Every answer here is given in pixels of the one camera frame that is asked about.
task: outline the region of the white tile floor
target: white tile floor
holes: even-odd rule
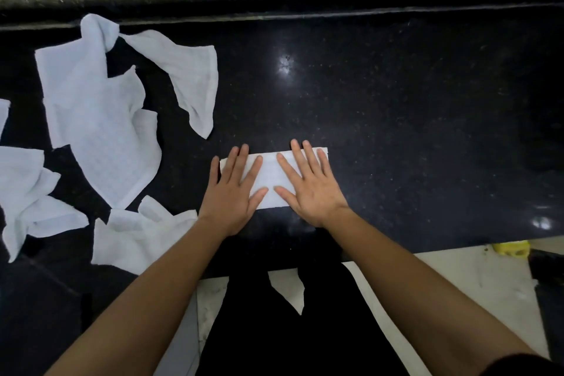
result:
[[[540,355],[548,357],[548,346],[539,305],[526,259],[500,256],[490,246],[443,250],[417,255],[465,294],[490,311]],[[364,299],[411,376],[429,371],[387,316],[368,282],[353,262],[345,263]],[[296,269],[269,273],[272,286],[301,313],[303,285]],[[227,288],[227,277],[200,281],[197,290],[200,350],[219,312]]]

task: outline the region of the right hand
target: right hand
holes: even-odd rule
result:
[[[303,157],[297,140],[292,140],[291,147],[302,177],[282,153],[278,153],[276,158],[295,188],[296,194],[292,194],[282,186],[275,186],[274,190],[307,223],[317,228],[326,228],[328,217],[338,209],[348,209],[349,204],[333,177],[327,156],[321,149],[318,149],[320,165],[309,141],[303,142],[307,159]]]

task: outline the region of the finger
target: finger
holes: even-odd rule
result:
[[[260,205],[264,196],[268,192],[268,187],[261,187],[254,193],[253,196],[249,199],[249,207],[247,208],[247,216],[250,218],[253,213],[257,210],[257,207]]]
[[[318,156],[319,156],[319,161],[321,162],[321,169],[323,170],[323,173],[330,178],[334,178],[333,177],[333,171],[331,171],[331,166],[329,165],[329,159],[327,159],[327,155],[325,155],[325,152],[323,152],[323,149],[318,149]]]
[[[310,177],[313,173],[311,172],[310,165],[307,163],[306,158],[303,157],[303,153],[300,149],[298,140],[295,138],[290,142],[290,147],[292,148],[292,153],[294,154],[294,159],[298,164],[302,177],[305,179]]]
[[[241,178],[243,177],[243,171],[245,170],[246,159],[249,157],[249,145],[243,144],[241,146],[241,151],[239,156],[235,160],[235,165],[233,166],[233,173],[231,173],[231,178],[229,181],[235,181],[236,184],[241,183]]]
[[[235,159],[237,159],[237,154],[239,153],[239,148],[237,146],[231,149],[229,156],[227,157],[227,162],[223,167],[223,172],[221,173],[221,183],[227,183],[231,178],[231,172],[233,171],[233,165],[235,165]]]
[[[292,186],[296,190],[298,190],[298,188],[301,186],[303,182],[303,179],[300,177],[298,173],[296,173],[294,167],[288,163],[288,161],[286,160],[286,158],[284,158],[284,155],[282,153],[278,153],[276,155],[276,159],[278,160],[278,164],[280,164],[282,170],[286,174],[286,177],[288,178],[288,180],[290,180],[290,183],[292,183]]]
[[[254,160],[253,166],[250,167],[250,170],[247,173],[245,180],[243,180],[241,186],[243,186],[244,188],[250,191],[254,185],[254,181],[257,179],[258,172],[261,170],[261,166],[262,166],[262,156],[259,155],[257,156],[257,159]]]
[[[210,167],[210,180],[208,182],[209,186],[215,186],[217,184],[217,172],[219,169],[219,158],[214,156],[212,159],[212,164]]]
[[[296,198],[296,195],[282,186],[274,186],[274,191],[280,195],[280,198],[288,202],[288,205],[290,205],[294,211],[298,212],[300,204],[298,204],[298,198]]]
[[[307,163],[310,165],[312,172],[318,176],[322,174],[321,166],[319,166],[319,162],[315,157],[314,149],[311,147],[309,141],[304,140],[303,142],[303,151],[306,152]]]

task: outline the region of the black pants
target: black pants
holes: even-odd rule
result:
[[[301,267],[298,275],[302,315],[266,272],[231,276],[197,375],[408,375],[345,266]]]

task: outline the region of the left hand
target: left hand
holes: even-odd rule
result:
[[[241,182],[248,156],[249,146],[246,144],[241,146],[241,151],[238,147],[231,149],[219,182],[219,158],[215,156],[211,161],[208,189],[198,220],[212,223],[222,239],[236,235],[243,229],[268,192],[268,187],[261,187],[249,198],[250,189],[262,166],[262,157],[257,157],[245,180]]]

